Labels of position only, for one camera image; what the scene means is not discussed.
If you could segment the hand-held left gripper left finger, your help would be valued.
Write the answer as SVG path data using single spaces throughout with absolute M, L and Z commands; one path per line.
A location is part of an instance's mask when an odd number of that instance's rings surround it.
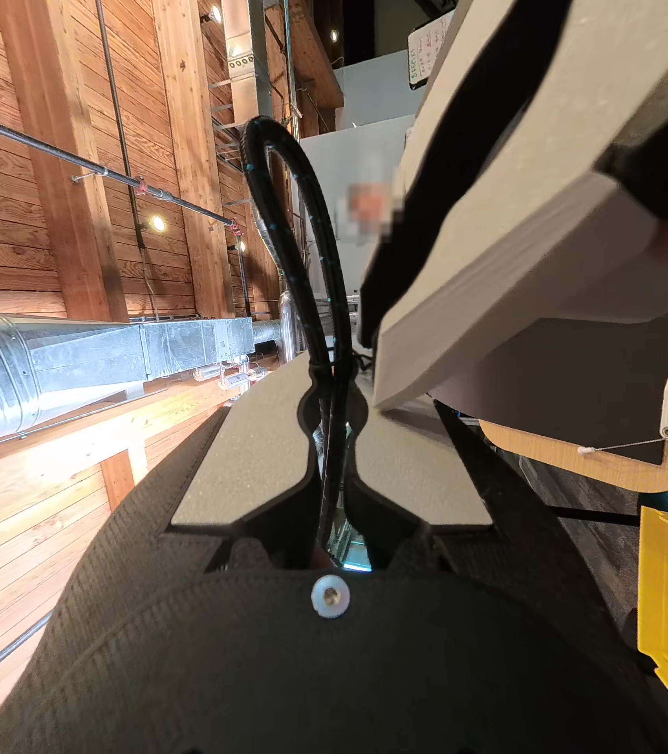
M 313 434 L 320 425 L 310 359 L 296 357 L 229 409 L 171 519 L 210 532 L 290 515 L 315 530 L 321 479 Z

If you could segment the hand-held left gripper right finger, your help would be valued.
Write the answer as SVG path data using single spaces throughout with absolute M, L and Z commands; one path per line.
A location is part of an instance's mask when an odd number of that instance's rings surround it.
M 370 378 L 355 378 L 344 477 L 348 521 L 367 543 L 489 529 L 492 518 L 433 401 L 423 395 L 380 411 Z

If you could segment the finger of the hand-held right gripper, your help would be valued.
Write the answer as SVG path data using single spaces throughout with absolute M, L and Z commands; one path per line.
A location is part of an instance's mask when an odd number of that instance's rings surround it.
M 438 388 L 544 317 L 618 321 L 668 311 L 668 280 L 586 303 L 645 254 L 662 221 L 599 158 L 668 78 L 668 2 L 571 2 L 553 60 L 375 338 L 373 400 Z
M 393 184 L 393 210 L 359 290 L 359 341 L 426 264 L 450 210 L 544 79 L 571 2 L 467 2 L 445 39 Z

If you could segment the black wood-edged board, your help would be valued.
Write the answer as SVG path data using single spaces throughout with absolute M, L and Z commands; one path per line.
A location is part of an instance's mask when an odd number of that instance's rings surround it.
M 668 491 L 659 437 L 668 315 L 638 324 L 542 319 L 431 391 L 511 453 L 636 492 Z

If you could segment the silver ceiling duct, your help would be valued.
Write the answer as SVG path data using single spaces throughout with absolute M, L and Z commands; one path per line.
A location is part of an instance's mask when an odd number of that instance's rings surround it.
M 0 438 L 253 351 L 246 317 L 122 324 L 0 314 Z

